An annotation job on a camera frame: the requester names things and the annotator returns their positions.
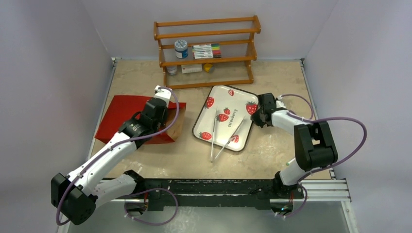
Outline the strawberry print white tray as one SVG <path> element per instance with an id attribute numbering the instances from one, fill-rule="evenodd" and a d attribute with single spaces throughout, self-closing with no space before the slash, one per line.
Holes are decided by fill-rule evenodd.
<path id="1" fill-rule="evenodd" d="M 227 85 L 216 85 L 205 100 L 192 134 L 205 142 L 242 151 L 253 124 L 251 115 L 257 108 L 256 94 Z"/>

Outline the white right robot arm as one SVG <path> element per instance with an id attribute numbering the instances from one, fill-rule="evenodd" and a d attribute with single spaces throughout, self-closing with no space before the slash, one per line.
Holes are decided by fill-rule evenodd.
<path id="1" fill-rule="evenodd" d="M 259 127 L 277 127 L 294 138 L 294 159 L 273 179 L 273 192 L 283 198 L 297 188 L 301 179 L 318 168 L 326 168 L 338 160 L 338 153 L 329 124 L 311 122 L 288 110 L 273 94 L 258 95 L 258 108 L 251 120 Z"/>

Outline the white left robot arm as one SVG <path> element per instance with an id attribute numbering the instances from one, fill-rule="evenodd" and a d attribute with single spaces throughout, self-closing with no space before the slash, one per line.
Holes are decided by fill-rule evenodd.
<path id="1" fill-rule="evenodd" d="M 150 98 L 95 156 L 69 174 L 57 173 L 51 179 L 51 203 L 58 226 L 82 224 L 111 200 L 129 195 L 138 199 L 146 193 L 145 179 L 132 170 L 108 182 L 101 180 L 122 159 L 162 133 L 159 128 L 166 122 L 170 98 L 158 94 Z"/>

